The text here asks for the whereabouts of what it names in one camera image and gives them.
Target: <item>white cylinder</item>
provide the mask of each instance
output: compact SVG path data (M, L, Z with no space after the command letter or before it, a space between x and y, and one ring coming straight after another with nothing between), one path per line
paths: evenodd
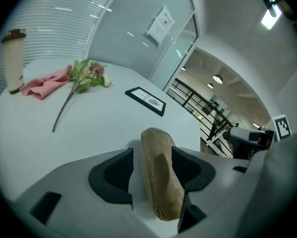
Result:
M10 94L19 92L24 84L23 49L26 34L20 29L8 32L2 40L2 63L7 89Z

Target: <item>metal railing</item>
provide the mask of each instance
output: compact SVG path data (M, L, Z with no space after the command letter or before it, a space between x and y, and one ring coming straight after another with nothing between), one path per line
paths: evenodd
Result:
M201 123L200 130L203 133L202 135L205 135L201 137L201 140L204 143L210 142L212 138L215 138L224 130L233 127L231 122L215 106L179 79L174 80L167 94ZM231 149L226 146L227 142L225 140L223 142L220 138L217 138L213 141L213 144L223 155L227 156L223 147L231 153Z

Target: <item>pink napkin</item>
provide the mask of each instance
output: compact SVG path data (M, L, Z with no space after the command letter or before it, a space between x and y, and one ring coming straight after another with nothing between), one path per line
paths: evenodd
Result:
M37 99L42 100L68 82L67 72L71 68L71 65L67 65L65 69L58 69L49 75L35 78L22 86L20 92L23 95L33 94Z

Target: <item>brown rolled object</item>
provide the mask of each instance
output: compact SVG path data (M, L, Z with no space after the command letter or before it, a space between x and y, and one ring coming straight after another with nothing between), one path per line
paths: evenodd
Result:
M142 132L141 140L144 185L154 212L164 221L179 219L184 189L172 168L174 141L157 128Z

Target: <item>table surface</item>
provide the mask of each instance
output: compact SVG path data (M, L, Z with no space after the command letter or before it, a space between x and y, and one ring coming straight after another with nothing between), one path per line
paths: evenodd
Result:
M34 60L24 69L24 80L46 75L74 59ZM62 113L55 133L52 127L68 96L72 82L44 100L21 93L0 96L0 188L14 201L24 190L62 164L105 152L141 147L141 133L149 127L168 132L177 147L199 151L200 130L196 119L176 101L135 71L108 64L109 88L97 86L74 96ZM125 95L142 87L166 102L163 117ZM178 221L163 222L153 215L144 188L131 188L134 210L161 237L174 235Z

